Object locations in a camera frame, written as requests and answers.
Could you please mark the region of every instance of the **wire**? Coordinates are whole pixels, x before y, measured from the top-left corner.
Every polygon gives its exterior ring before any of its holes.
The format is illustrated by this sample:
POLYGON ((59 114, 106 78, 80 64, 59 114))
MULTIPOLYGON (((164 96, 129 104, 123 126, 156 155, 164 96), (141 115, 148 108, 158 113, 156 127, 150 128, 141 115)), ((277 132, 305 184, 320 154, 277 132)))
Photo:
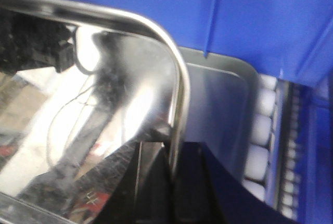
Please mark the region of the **wire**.
POLYGON ((50 126, 47 130, 47 136, 46 136, 46 162, 47 164, 51 167, 54 166, 53 162, 52 162, 52 159, 51 159, 51 156, 50 156, 50 152, 51 152, 51 149, 50 149, 50 129, 52 128, 54 122, 55 122, 55 119, 58 117, 58 115, 60 114, 60 112, 67 106, 69 105, 70 103, 74 102, 76 99, 78 99, 81 95, 85 94, 88 90, 90 90, 93 86, 95 86, 95 84, 89 86, 86 90, 84 90, 83 92, 80 92, 76 97, 74 97, 73 99, 69 100, 67 103, 65 103, 64 105, 62 105, 62 107, 56 112, 56 114, 54 115, 51 123, 50 123, 50 126))

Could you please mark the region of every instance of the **black object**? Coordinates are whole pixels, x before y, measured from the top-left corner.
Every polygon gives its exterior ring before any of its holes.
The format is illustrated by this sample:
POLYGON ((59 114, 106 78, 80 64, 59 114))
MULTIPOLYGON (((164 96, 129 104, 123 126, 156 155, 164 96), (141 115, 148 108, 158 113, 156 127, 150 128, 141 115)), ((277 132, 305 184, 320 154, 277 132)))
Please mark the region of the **black object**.
POLYGON ((164 145, 138 145, 125 176, 94 223, 225 223, 200 144, 184 144, 175 184, 168 175, 164 145))
POLYGON ((1 10, 0 71, 55 67, 63 72, 74 64, 71 31, 61 22, 1 10))

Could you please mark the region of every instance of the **reflective metal surface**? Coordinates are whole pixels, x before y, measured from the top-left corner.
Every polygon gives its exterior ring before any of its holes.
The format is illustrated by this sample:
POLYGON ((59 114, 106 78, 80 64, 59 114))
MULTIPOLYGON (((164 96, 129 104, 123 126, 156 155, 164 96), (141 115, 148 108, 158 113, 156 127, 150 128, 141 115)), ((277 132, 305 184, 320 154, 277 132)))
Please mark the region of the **reflective metal surface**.
POLYGON ((259 88, 257 72, 248 63, 181 48, 191 79, 186 141, 203 142, 239 182, 249 150, 259 88))
MULTIPOLYGON (((167 33, 132 13, 70 1, 0 7, 0 192, 88 223, 122 177, 131 143, 154 141, 161 124, 171 127, 175 176, 189 79, 167 33)), ((0 203, 2 218, 9 208, 0 203)))

